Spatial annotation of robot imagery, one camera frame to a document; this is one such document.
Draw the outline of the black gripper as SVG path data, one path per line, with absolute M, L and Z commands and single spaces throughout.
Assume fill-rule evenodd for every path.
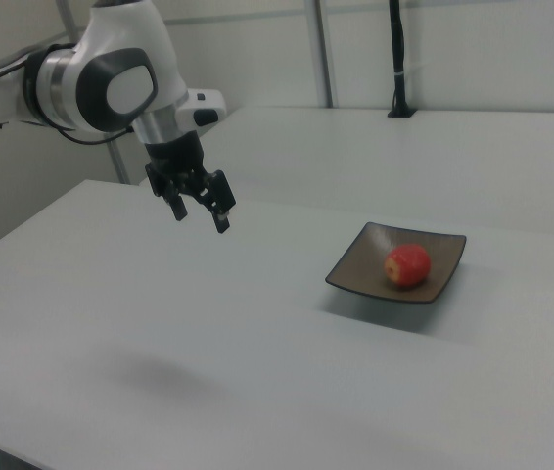
M 212 215 L 219 234 L 230 227 L 229 212 L 236 199 L 223 171 L 207 173 L 198 135 L 183 135 L 173 141 L 146 144 L 150 162 L 145 166 L 154 194 L 163 197 L 177 221 L 188 212 L 182 194 L 191 195 Z

